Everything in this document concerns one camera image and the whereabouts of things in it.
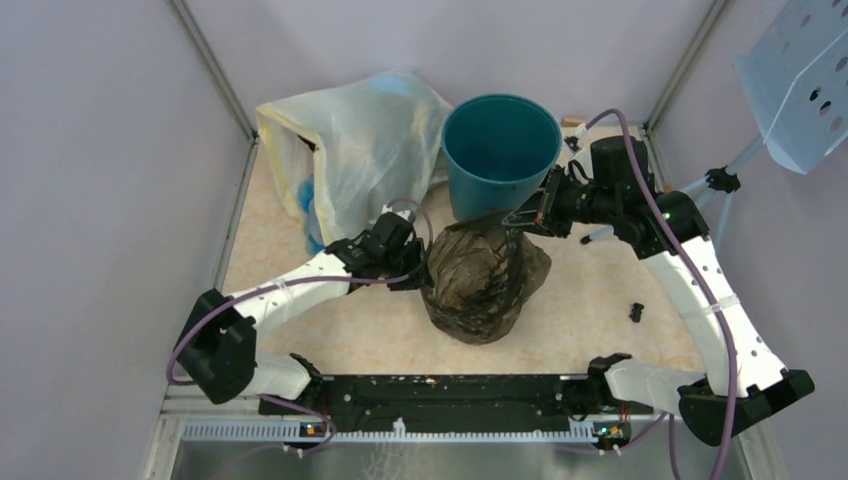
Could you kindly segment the black plastic trash bag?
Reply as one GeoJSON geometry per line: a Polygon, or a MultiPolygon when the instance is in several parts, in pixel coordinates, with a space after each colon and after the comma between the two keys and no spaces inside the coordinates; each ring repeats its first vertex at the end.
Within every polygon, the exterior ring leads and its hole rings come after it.
{"type": "Polygon", "coordinates": [[[508,335],[551,269],[541,247],[502,224],[506,216],[492,212],[449,225],[428,255],[433,284],[421,296],[429,319],[465,344],[490,344],[508,335]]]}

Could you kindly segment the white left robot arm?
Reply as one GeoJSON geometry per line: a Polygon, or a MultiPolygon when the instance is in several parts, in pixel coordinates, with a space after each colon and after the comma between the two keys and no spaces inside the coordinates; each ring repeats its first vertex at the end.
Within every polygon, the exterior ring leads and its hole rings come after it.
{"type": "Polygon", "coordinates": [[[384,208],[353,238],[337,240],[300,267],[251,289],[196,300],[169,359],[170,384],[197,386],[215,405],[239,396],[282,398],[297,413],[319,404],[319,375],[300,357],[264,354],[267,335],[307,310],[357,289],[385,285],[416,290],[430,284],[426,245],[411,210],[384,208]]]}

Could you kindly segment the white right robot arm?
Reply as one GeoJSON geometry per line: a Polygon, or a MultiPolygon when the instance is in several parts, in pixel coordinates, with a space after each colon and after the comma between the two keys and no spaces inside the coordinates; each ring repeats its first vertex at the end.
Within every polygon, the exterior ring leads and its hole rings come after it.
{"type": "Polygon", "coordinates": [[[561,166],[550,169],[504,225],[559,238],[569,236],[575,223],[612,227],[665,288],[705,365],[697,373],[652,366],[627,354],[599,357],[590,366],[600,376],[586,385],[589,404],[600,412],[612,412],[624,401],[666,411],[717,447],[728,412],[737,435],[812,394],[810,374],[788,368],[750,321],[721,271],[695,202],[680,191],[652,189],[646,145],[633,137],[607,137],[592,142],[589,155],[591,179],[581,182],[561,166]],[[631,157],[647,192],[639,187],[631,157]]]}

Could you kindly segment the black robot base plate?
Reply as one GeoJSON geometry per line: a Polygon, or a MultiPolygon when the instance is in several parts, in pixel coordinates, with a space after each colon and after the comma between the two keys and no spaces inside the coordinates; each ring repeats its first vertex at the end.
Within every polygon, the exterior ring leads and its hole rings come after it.
{"type": "Polygon", "coordinates": [[[411,433],[564,432],[590,416],[652,411],[586,375],[560,374],[326,376],[295,403],[342,433],[387,432],[397,420],[411,433]]]}

